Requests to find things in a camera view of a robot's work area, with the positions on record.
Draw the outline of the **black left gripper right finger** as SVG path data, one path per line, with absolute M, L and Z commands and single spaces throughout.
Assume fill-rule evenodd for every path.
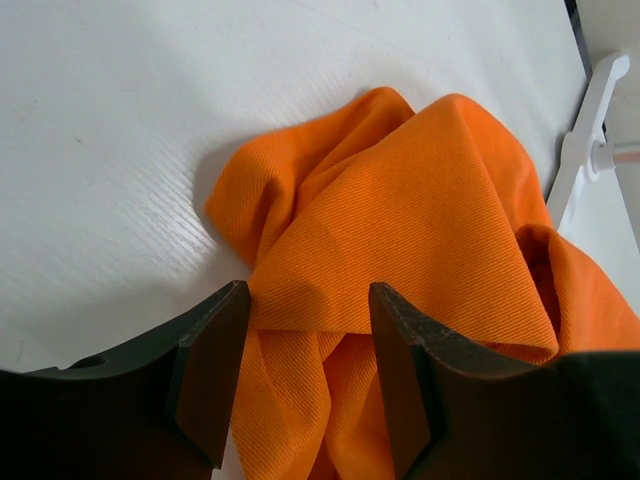
M 369 289 L 399 479 L 635 479 L 639 356 L 578 352 L 536 366 Z

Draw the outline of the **orange trousers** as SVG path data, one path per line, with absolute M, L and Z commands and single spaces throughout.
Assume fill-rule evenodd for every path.
M 534 364 L 639 345 L 637 315 L 555 231 L 523 147 L 462 95 L 415 112 L 378 88 L 258 137 L 205 210 L 252 270 L 231 421 L 249 479 L 392 477 L 374 282 Z

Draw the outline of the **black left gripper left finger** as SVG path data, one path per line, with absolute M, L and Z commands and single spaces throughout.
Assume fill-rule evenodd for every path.
M 1 374 L 5 479 L 208 479 L 223 462 L 250 294 L 233 281 L 68 368 Z

